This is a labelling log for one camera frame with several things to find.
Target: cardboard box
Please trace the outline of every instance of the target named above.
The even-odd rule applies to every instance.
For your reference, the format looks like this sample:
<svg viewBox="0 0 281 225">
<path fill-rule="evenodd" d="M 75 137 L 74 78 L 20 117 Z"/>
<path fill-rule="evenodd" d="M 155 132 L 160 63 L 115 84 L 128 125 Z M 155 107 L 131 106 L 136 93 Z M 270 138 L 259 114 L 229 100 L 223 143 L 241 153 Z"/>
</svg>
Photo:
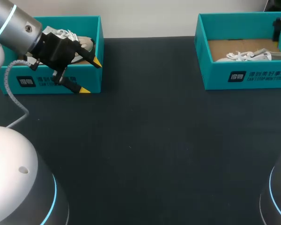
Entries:
<svg viewBox="0 0 281 225">
<path fill-rule="evenodd" d="M 281 60 L 215 62 L 236 51 L 281 50 L 272 41 L 278 17 L 281 12 L 200 14 L 195 47 L 205 89 L 281 88 Z"/>
<path fill-rule="evenodd" d="M 104 59 L 104 37 L 99 16 L 51 16 L 36 17 L 43 25 L 56 29 L 71 30 L 78 36 L 86 36 L 95 40 L 96 56 L 103 66 Z M 4 72 L 8 64 L 18 58 L 13 51 L 4 48 L 5 62 L 0 70 L 0 88 L 7 94 L 4 88 Z M 52 80 L 53 70 L 45 65 L 40 65 L 36 71 L 32 71 L 26 66 L 15 66 L 9 74 L 9 86 L 14 94 L 71 94 L 72 92 L 60 85 L 56 85 Z M 65 76 L 73 82 L 77 82 L 91 93 L 100 93 L 102 68 L 97 69 L 89 63 L 79 63 L 69 65 Z M 20 80 L 28 80 L 32 85 L 20 84 Z"/>
</svg>

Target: shoe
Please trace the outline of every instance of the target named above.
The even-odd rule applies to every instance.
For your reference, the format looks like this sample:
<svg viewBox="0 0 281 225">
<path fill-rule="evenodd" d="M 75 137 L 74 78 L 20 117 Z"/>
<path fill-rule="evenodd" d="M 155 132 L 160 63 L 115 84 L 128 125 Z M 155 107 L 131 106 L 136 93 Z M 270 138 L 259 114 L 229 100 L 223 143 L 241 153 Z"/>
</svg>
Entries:
<svg viewBox="0 0 281 225">
<path fill-rule="evenodd" d="M 270 52 L 267 49 L 261 49 L 256 52 L 238 52 L 227 54 L 226 58 L 220 59 L 217 62 L 237 62 L 237 61 L 272 61 L 281 60 L 281 52 Z"/>
<path fill-rule="evenodd" d="M 91 39 L 89 37 L 77 36 L 70 30 L 68 30 L 68 31 L 63 30 L 63 29 L 57 30 L 57 29 L 47 26 L 46 29 L 43 31 L 43 33 L 44 34 L 53 33 L 61 39 L 69 38 L 72 41 L 79 41 L 79 43 L 81 44 L 81 47 L 85 48 L 89 52 L 93 49 L 93 47 L 95 45 L 95 42 L 93 39 Z M 37 61 L 35 58 L 32 57 L 32 54 L 30 54 L 30 53 L 27 53 L 26 56 L 27 56 L 27 61 L 31 64 L 35 64 L 35 62 Z M 75 58 L 72 60 L 72 64 L 77 63 L 82 60 L 83 60 L 83 57 L 80 56 L 78 53 L 76 53 Z"/>
</svg>

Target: black tabletop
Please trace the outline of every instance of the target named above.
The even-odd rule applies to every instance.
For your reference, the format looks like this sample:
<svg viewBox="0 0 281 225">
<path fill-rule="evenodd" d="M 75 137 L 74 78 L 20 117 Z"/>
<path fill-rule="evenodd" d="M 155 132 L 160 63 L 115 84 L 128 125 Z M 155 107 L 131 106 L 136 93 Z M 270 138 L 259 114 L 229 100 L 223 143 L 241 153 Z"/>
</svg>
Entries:
<svg viewBox="0 0 281 225">
<path fill-rule="evenodd" d="M 101 94 L 18 99 L 70 225 L 262 225 L 281 89 L 205 91 L 192 37 L 106 39 Z M 21 114 L 0 91 L 0 126 Z"/>
</svg>

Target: blue light ring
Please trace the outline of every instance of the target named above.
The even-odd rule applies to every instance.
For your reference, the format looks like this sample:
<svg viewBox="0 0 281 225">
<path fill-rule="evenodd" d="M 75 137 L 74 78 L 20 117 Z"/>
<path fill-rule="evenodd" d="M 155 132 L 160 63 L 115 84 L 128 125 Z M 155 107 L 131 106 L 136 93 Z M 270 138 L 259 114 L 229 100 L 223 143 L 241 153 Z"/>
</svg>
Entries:
<svg viewBox="0 0 281 225">
<path fill-rule="evenodd" d="M 44 224 L 47 222 L 47 220 L 48 220 L 49 216 L 50 216 L 50 215 L 51 215 L 51 213 L 52 213 L 52 210 L 53 210 L 53 208 L 54 208 L 55 201 L 56 201 L 57 185 L 56 185 L 56 180 L 55 180 L 55 177 L 54 177 L 54 175 L 53 175 L 53 174 L 52 174 L 52 176 L 53 176 L 53 180 L 54 180 L 54 187 L 55 187 L 55 191 L 54 191 L 54 199 L 53 199 L 52 206 L 51 206 L 51 208 L 50 208 L 50 210 L 49 210 L 49 212 L 48 212 L 47 216 L 45 217 L 45 219 L 43 220 L 43 222 L 42 222 L 40 225 L 44 225 Z"/>
<path fill-rule="evenodd" d="M 274 200 L 274 197 L 273 197 L 273 193 L 272 193 L 272 188 L 271 188 L 271 179 L 272 179 L 272 173 L 273 173 L 273 170 L 274 168 L 272 169 L 271 171 L 271 175 L 270 175 L 270 180 L 269 180 L 269 189 L 270 189 L 270 195 L 271 195 L 271 198 L 272 198 L 272 201 L 274 203 L 274 206 L 276 207 L 277 211 L 280 213 L 281 215 L 281 210 L 279 209 L 279 207 L 277 206 L 275 200 Z"/>
<path fill-rule="evenodd" d="M 2 32 L 4 31 L 4 29 L 5 29 L 6 26 L 8 25 L 8 23 L 9 23 L 11 17 L 14 15 L 16 9 L 17 9 L 17 6 L 14 5 L 14 7 L 13 7 L 13 9 L 11 10 L 10 14 L 8 15 L 6 21 L 4 22 L 3 26 L 2 26 L 1 29 L 0 29 L 0 35 L 2 34 Z"/>
</svg>

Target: screw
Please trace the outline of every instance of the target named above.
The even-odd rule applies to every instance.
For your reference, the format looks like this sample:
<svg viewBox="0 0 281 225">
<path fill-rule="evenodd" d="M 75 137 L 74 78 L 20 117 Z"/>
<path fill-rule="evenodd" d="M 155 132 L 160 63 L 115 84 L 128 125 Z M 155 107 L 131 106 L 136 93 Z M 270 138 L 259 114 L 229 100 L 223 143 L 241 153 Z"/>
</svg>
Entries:
<svg viewBox="0 0 281 225">
<path fill-rule="evenodd" d="M 25 30 L 27 33 L 31 33 L 32 32 L 32 27 L 30 25 L 26 25 L 25 26 Z"/>
</svg>

